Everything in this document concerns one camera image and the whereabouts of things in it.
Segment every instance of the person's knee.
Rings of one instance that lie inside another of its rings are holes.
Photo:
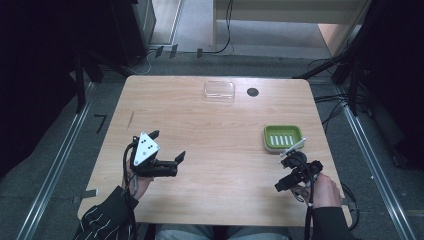
[[[156,225],[156,240],[211,240],[211,226],[191,224],[158,224]]]
[[[232,226],[228,228],[229,240],[288,240],[289,231],[284,227]]]

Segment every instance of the black wire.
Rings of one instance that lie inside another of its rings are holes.
[[[333,110],[331,110],[330,116],[328,116],[328,118],[326,120],[324,120],[322,122],[322,124],[324,126],[324,133],[327,133],[327,129],[328,129],[328,124],[330,123],[330,120],[333,119],[334,117],[336,117],[337,115],[339,115],[342,110],[347,106],[346,104],[339,107],[341,104],[346,103],[345,101],[340,101],[336,104],[336,106],[334,106]]]
[[[356,201],[355,195],[353,192],[346,186],[346,184],[340,182],[342,185],[342,189],[345,191],[345,193],[350,197],[352,202],[355,204],[355,212],[356,217],[355,221],[352,223],[352,225],[349,227],[349,230],[352,231],[359,223],[359,208],[358,208],[358,202]]]
[[[215,51],[215,52],[202,52],[202,54],[218,54],[218,53],[221,53],[225,49],[227,49],[228,45],[230,44],[230,41],[231,41],[230,25],[231,25],[231,16],[232,16],[232,12],[233,12],[233,2],[234,2],[234,0],[229,0],[228,1],[227,13],[226,13],[226,16],[225,16],[225,22],[227,23],[227,31],[228,31],[228,40],[227,40],[227,43],[219,51]],[[185,52],[185,51],[184,52],[177,51],[177,53],[197,54],[197,52]]]

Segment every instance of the robotic hand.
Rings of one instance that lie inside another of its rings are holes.
[[[160,147],[153,139],[158,136],[158,130],[150,134],[142,132],[140,137],[134,136],[133,142],[127,147],[126,152],[132,149],[130,168],[138,177],[175,177],[177,175],[178,165],[184,160],[185,151],[174,161],[156,159]]]
[[[300,142],[296,143],[293,147],[281,154],[282,157],[285,155],[287,156],[281,161],[283,167],[290,167],[293,171],[275,184],[275,188],[278,192],[290,189],[295,198],[299,201],[303,201],[303,199],[299,197],[299,194],[302,195],[303,198],[309,196],[306,188],[311,186],[323,169],[320,161],[315,160],[311,163],[307,163],[306,155],[302,152],[296,151],[298,146],[300,146],[304,141],[305,139],[302,139]],[[305,186],[299,186],[298,184],[300,182],[304,182]]]

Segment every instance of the metal rail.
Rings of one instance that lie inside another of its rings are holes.
[[[33,238],[38,223],[43,216],[44,210],[47,207],[53,190],[66,164],[66,160],[68,159],[69,153],[74,145],[75,139],[77,138],[81,126],[87,116],[87,112],[91,105],[91,96],[94,94],[95,89],[96,84],[90,83],[88,85],[86,90],[86,104],[82,108],[81,112],[75,116],[72,125],[65,136],[65,139],[59,149],[58,154],[56,155],[55,160],[52,163],[52,166],[46,176],[46,179],[44,180],[43,185],[41,186],[40,191],[38,192],[37,197],[32,203],[29,213],[16,239],[21,240]]]
[[[358,141],[359,147],[364,154],[365,161],[371,171],[372,176],[374,177],[377,188],[380,191],[384,203],[386,204],[386,208],[389,211],[390,217],[392,218],[400,238],[405,240],[417,239],[411,228],[411,225],[409,224],[405,211],[403,210],[398,198],[396,197],[396,194],[390,186],[386,175],[384,174],[383,169],[379,164],[378,158],[376,157],[371,144],[368,141],[360,120],[358,117],[353,115],[349,108],[345,108],[344,112],[356,137],[356,140]]]

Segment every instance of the green tray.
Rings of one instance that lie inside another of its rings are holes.
[[[270,152],[282,152],[301,139],[302,132],[294,125],[272,125],[264,128],[265,148]]]

